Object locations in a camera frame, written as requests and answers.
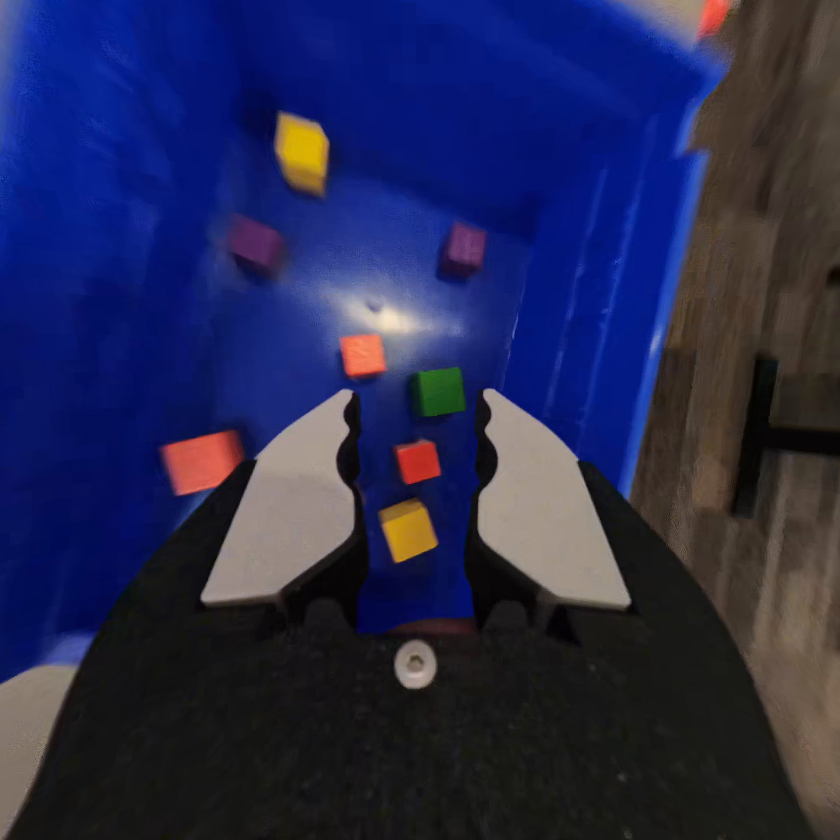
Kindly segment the red wooden cube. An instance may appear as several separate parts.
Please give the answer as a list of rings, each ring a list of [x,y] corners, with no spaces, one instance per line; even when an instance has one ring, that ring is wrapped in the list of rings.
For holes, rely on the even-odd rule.
[[[239,433],[234,429],[165,444],[159,453],[176,497],[218,487],[245,457]]]
[[[411,486],[442,475],[434,441],[418,439],[393,447],[395,462],[403,484]]]
[[[342,336],[339,346],[347,378],[366,379],[387,371],[385,348],[380,335],[364,333]]]

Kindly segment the black metal frame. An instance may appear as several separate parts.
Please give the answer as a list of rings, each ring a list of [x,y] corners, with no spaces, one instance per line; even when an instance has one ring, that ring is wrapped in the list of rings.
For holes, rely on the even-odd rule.
[[[785,376],[786,395],[805,396],[804,418],[788,423],[773,420],[781,363],[758,354],[752,368],[749,402],[745,413],[738,468],[732,492],[731,514],[752,518],[758,505],[764,457],[768,453],[839,456],[838,377]]]

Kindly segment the purple wooden cube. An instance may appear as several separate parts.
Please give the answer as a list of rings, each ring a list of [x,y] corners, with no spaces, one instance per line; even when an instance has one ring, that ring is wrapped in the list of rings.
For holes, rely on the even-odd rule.
[[[467,279],[479,274],[487,250],[487,231],[461,221],[453,222],[438,256],[443,277]]]
[[[234,214],[227,231],[227,249],[237,266],[267,276],[279,269],[286,241],[273,227]]]

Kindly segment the blue plastic bin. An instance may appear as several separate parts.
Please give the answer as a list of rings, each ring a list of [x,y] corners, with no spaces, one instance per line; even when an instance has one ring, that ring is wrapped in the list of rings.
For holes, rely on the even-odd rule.
[[[159,448],[250,454],[343,387],[371,514],[361,628],[472,613],[476,394],[494,387],[628,496],[726,73],[610,2],[20,2],[2,56],[2,679],[93,635],[176,527]],[[323,198],[278,112],[321,124]],[[274,228],[272,275],[228,252]],[[453,222],[482,271],[441,276]],[[387,371],[346,377],[342,336]],[[466,410],[415,414],[458,366]],[[393,447],[434,441],[403,484]],[[438,546],[393,563],[378,513]]]

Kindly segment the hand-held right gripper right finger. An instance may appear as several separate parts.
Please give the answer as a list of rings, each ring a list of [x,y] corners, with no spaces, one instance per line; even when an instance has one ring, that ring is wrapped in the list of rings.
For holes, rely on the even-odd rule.
[[[502,602],[532,618],[542,596],[625,613],[631,594],[569,446],[492,388],[478,393],[475,430],[464,566],[478,627]]]

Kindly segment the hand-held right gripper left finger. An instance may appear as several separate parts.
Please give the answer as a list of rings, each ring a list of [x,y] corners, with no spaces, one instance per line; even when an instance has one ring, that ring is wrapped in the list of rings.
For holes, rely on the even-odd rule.
[[[204,585],[205,607],[271,604],[298,623],[329,600],[357,628],[369,570],[360,436],[361,400],[344,388],[268,442]]]

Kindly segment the green wooden cube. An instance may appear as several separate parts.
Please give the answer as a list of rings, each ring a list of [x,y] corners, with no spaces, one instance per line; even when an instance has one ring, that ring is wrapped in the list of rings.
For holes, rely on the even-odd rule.
[[[463,413],[466,394],[458,366],[414,373],[410,380],[415,414],[422,418]]]

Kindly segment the yellow wooden cube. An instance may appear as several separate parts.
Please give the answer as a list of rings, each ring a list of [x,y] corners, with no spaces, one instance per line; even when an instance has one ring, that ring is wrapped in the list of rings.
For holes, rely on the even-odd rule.
[[[401,564],[438,546],[425,504],[418,498],[401,501],[378,513],[386,546],[394,564]]]
[[[320,123],[278,112],[274,152],[280,173],[292,190],[323,198],[329,173],[330,143]]]

